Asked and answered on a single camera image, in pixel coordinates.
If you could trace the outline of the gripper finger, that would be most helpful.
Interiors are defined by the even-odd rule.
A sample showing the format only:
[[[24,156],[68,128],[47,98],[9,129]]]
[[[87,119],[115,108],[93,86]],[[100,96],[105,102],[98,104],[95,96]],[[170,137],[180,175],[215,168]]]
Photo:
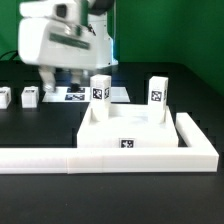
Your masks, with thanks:
[[[71,80],[70,80],[70,87],[72,92],[77,92],[80,88],[81,83],[81,70],[72,70],[71,71]]]
[[[40,66],[38,71],[43,82],[43,90],[45,92],[54,92],[56,88],[55,69],[49,66]]]

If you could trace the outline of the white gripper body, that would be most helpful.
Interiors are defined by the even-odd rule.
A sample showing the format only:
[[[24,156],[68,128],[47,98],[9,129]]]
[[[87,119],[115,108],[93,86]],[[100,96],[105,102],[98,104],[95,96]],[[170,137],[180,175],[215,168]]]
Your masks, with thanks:
[[[42,0],[19,6],[18,52],[26,64],[69,69],[96,68],[88,0]]]

